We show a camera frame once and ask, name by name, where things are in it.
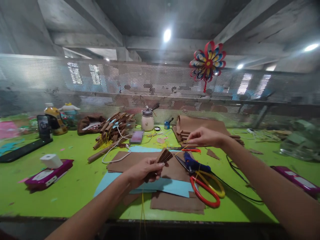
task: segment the red scissors handle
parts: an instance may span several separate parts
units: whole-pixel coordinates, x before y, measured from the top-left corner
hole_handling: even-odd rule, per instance
[[[217,208],[220,206],[220,198],[218,195],[212,191],[207,185],[205,185],[203,182],[200,180],[196,179],[194,176],[190,176],[190,182],[192,185],[192,188],[194,189],[195,194],[197,197],[207,206],[212,207],[212,208]],[[197,188],[194,186],[194,182],[198,183],[201,187],[203,187],[207,192],[209,192],[217,201],[216,202],[210,202],[207,199],[205,199],[200,192],[197,190]]]
[[[188,149],[188,148],[185,148],[185,149],[182,149],[181,151],[186,151],[186,152],[199,152],[199,153],[201,153],[201,150],[200,150],[200,149]]]

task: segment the glue gun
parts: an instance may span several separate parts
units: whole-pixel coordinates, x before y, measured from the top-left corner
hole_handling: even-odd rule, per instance
[[[186,166],[190,170],[194,171],[203,171],[206,173],[211,173],[211,168],[207,165],[203,165],[201,163],[198,163],[196,160],[194,160],[188,152],[184,152],[184,159],[186,161]]]

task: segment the blue paper sheet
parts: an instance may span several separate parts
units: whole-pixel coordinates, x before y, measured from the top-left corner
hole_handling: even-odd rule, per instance
[[[100,192],[102,192],[107,186],[110,185],[121,173],[106,173],[99,183],[93,197],[96,197]],[[189,192],[193,192],[191,183],[168,179],[160,178],[158,181],[153,183],[144,183],[137,189],[134,189],[130,194],[141,193],[143,192],[156,192],[157,190],[175,194],[178,196],[189,197]]]
[[[147,148],[141,146],[132,146],[130,147],[131,152],[161,152],[162,149],[159,148]],[[177,150],[169,150],[170,152],[180,152]]]

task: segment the paper pinwheel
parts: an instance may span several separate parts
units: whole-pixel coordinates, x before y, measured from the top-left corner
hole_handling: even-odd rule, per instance
[[[207,83],[211,82],[214,76],[219,76],[221,69],[226,66],[226,62],[223,61],[226,52],[222,51],[222,47],[222,43],[215,46],[214,41],[208,42],[204,52],[202,50],[195,51],[194,59],[189,64],[190,67],[195,68],[190,73],[194,81],[205,81],[204,93],[206,92]]]

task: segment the bundle of paper rolls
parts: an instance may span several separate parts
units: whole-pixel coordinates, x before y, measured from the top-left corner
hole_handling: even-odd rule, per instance
[[[209,120],[209,119],[201,119],[201,118],[192,118],[187,116],[178,116],[177,125],[172,127],[172,130],[178,140],[181,143],[182,147],[188,145],[188,147],[201,147],[198,144],[188,144],[186,140],[191,132],[197,130],[199,127],[205,127],[210,130],[223,133],[234,140],[236,140],[239,144],[244,146],[244,142],[241,140],[240,136],[231,135],[226,129],[223,122],[218,120]]]

